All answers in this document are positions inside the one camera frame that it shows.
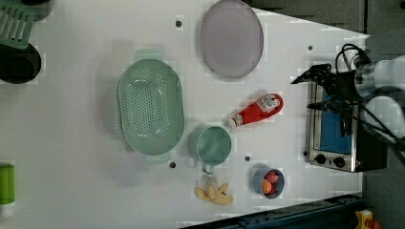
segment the mug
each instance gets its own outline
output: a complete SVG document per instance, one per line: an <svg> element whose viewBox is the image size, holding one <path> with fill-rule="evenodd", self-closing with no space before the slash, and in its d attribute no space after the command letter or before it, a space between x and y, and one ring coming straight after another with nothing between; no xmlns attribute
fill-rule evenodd
<svg viewBox="0 0 405 229"><path fill-rule="evenodd" d="M54 0L22 0L21 3L35 11L33 21L40 21L47 17L54 6Z"/></svg>
<svg viewBox="0 0 405 229"><path fill-rule="evenodd" d="M202 162L202 171L212 175L214 166L224 163L228 158L232 141L224 128L203 125L190 134L188 143L190 154Z"/></svg>
<svg viewBox="0 0 405 229"><path fill-rule="evenodd" d="M30 82L41 71L41 56L31 44L26 49L0 45L0 79L11 84Z"/></svg>

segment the round plate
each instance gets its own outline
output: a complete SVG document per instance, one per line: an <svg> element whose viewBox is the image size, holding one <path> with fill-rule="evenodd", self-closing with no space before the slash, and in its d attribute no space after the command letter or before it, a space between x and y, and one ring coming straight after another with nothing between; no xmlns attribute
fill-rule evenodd
<svg viewBox="0 0 405 229"><path fill-rule="evenodd" d="M207 66L221 76L250 73L263 52L263 29L256 13L239 0L215 4L202 21L202 55Z"/></svg>

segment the green container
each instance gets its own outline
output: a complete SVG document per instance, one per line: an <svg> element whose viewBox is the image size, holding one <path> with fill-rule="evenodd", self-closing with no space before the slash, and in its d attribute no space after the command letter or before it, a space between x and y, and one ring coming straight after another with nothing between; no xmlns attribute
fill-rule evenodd
<svg viewBox="0 0 405 229"><path fill-rule="evenodd" d="M190 134L188 141L191 156L202 162L202 171L209 175L214 174L214 166L226 161L231 147L229 133L219 126L201 125Z"/></svg>
<svg viewBox="0 0 405 229"><path fill-rule="evenodd" d="M0 164L0 204L14 202L14 166Z"/></svg>
<svg viewBox="0 0 405 229"><path fill-rule="evenodd" d="M0 11L0 44L27 48L35 11L16 0L0 0Z"/></svg>
<svg viewBox="0 0 405 229"><path fill-rule="evenodd" d="M158 59L143 59L125 71L118 85L122 131L140 153L167 161L165 153L184 131L181 82Z"/></svg>

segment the blue bowl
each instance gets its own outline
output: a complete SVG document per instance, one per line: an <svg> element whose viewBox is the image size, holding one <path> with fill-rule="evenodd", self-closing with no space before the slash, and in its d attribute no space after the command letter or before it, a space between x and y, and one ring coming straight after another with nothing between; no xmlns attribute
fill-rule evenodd
<svg viewBox="0 0 405 229"><path fill-rule="evenodd" d="M276 192L272 195L267 195L262 190L263 180L265 179L266 174L273 171L278 177L277 183L275 183ZM284 190L284 175L279 170L271 168L259 169L253 177L253 189L256 193L262 195L265 198L277 198Z"/></svg>

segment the orange fruit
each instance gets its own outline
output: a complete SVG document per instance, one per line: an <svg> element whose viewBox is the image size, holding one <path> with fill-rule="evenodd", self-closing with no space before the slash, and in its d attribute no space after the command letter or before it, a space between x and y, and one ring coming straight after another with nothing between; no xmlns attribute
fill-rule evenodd
<svg viewBox="0 0 405 229"><path fill-rule="evenodd" d="M270 193L271 192L271 183L268 181L268 180L266 180L266 179L264 179L263 180L263 182L262 182L262 190L263 190L263 193L264 194L268 194L268 193Z"/></svg>

